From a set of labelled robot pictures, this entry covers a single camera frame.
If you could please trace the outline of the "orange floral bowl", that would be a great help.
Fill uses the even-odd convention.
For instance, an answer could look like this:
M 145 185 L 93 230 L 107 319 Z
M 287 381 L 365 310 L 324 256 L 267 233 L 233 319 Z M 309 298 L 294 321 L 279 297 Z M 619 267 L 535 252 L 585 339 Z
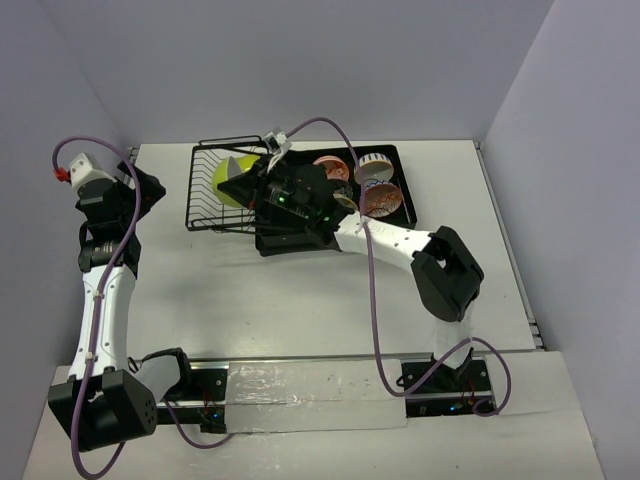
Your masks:
M 329 180 L 348 181 L 350 178 L 350 169 L 348 165 L 337 156 L 324 155 L 317 158 L 313 164 L 323 167 L 326 177 Z

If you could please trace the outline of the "white bowl pink rim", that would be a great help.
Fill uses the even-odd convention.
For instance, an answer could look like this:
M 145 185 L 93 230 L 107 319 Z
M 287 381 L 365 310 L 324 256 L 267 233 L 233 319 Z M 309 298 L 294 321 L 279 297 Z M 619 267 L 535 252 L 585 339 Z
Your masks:
M 382 153 L 365 154 L 355 164 L 354 178 L 360 185 L 368 180 L 389 181 L 393 174 L 394 166 L 391 160 Z

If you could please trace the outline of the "orange blue geometric bowl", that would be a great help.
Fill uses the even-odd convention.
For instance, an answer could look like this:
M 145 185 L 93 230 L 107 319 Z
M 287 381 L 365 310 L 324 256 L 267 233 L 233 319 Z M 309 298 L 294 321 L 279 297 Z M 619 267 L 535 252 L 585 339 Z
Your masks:
M 390 181 L 371 180 L 364 188 L 363 213 L 383 218 L 396 212 L 404 201 L 401 189 Z

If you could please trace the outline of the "white square bowl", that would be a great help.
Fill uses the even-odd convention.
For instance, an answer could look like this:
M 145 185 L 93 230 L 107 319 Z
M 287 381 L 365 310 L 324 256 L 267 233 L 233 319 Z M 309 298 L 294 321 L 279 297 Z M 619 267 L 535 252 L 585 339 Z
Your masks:
M 227 179 L 233 179 L 244 173 L 243 167 L 238 163 L 235 157 L 229 157 L 227 159 Z

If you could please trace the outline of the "leaf pattern white bowl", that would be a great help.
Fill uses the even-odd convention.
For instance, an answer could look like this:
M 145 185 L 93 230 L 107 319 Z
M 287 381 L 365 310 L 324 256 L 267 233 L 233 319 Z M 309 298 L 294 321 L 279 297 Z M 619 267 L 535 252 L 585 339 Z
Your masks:
M 358 211 L 359 210 L 357 204 L 353 200 L 348 198 L 348 197 L 341 196 L 341 195 L 335 195 L 334 199 L 336 201 L 338 201 L 341 205 L 343 205 L 343 206 L 345 206 L 347 208 L 350 208 L 350 209 L 352 209 L 354 211 Z

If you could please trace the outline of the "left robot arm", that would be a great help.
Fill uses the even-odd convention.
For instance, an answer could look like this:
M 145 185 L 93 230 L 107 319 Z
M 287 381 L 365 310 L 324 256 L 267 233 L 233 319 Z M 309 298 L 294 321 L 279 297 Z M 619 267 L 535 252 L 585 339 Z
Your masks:
M 50 388 L 48 405 L 81 453 L 152 434 L 158 403 L 167 394 L 184 398 L 195 386 L 180 348 L 149 354 L 138 368 L 129 364 L 128 316 L 141 244 L 128 228 L 166 194 L 156 177 L 136 175 L 139 185 L 129 186 L 86 154 L 69 166 L 76 207 L 86 217 L 78 259 L 84 308 L 68 377 Z

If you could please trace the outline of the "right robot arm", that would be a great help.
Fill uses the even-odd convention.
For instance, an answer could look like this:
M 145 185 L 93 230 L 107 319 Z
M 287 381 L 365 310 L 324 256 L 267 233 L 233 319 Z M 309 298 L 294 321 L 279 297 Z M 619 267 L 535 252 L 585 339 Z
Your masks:
M 324 249 L 361 254 L 413 276 L 420 300 L 436 320 L 434 364 L 439 387 L 459 389 L 469 378 L 473 338 L 467 315 L 479 295 L 484 272 L 457 232 L 405 229 L 381 222 L 362 207 L 342 204 L 319 165 L 291 167 L 270 156 L 243 169 L 235 159 L 229 173 L 212 183 L 218 199 L 259 212 L 264 205 L 301 220 L 304 231 Z

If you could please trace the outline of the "black dish rack tray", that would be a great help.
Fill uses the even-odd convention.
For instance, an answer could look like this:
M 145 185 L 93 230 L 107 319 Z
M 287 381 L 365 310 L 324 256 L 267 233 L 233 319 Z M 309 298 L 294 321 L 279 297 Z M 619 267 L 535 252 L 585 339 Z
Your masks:
M 379 217 L 379 220 L 403 228 L 414 229 L 417 223 L 417 214 L 396 146 L 392 144 L 369 144 L 356 146 L 354 150 L 358 158 L 365 154 L 379 153 L 385 155 L 391 161 L 394 173 L 390 182 L 401 190 L 403 202 L 395 211 L 386 213 L 384 216 Z M 292 167 L 298 167 L 304 164 L 311 164 L 324 155 L 336 156 L 343 160 L 350 170 L 354 168 L 353 158 L 346 147 L 330 148 L 327 145 L 306 149 L 294 147 L 287 153 L 284 161 Z M 266 227 L 255 227 L 255 247 L 263 257 L 323 250 L 323 247 L 314 243 L 313 239 L 304 231 L 304 223 L 301 217 L 279 209 L 274 205 L 266 204 L 256 214 L 256 218 L 268 223 L 270 226 L 292 227 L 290 231 L 279 232 L 269 231 Z

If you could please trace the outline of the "white taped sheet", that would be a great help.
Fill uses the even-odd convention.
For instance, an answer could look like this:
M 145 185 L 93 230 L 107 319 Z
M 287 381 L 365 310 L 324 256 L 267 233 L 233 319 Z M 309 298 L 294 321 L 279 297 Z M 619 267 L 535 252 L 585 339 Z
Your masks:
M 383 430 L 407 418 L 373 360 L 234 362 L 225 425 L 230 433 Z

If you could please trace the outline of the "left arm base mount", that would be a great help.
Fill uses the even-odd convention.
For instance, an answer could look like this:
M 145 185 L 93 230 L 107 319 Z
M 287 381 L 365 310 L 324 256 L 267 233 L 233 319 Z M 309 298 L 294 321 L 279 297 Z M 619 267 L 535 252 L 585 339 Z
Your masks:
M 226 386 L 226 368 L 195 369 L 186 386 L 172 389 L 165 398 L 180 424 L 197 425 L 201 433 L 224 434 Z

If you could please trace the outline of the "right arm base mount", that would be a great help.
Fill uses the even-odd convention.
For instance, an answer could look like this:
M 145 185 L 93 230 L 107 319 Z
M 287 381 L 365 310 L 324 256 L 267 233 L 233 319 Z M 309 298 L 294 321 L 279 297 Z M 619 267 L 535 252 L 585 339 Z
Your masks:
M 405 399 L 408 418 L 492 414 L 496 404 L 486 362 L 472 359 L 461 371 L 441 366 Z

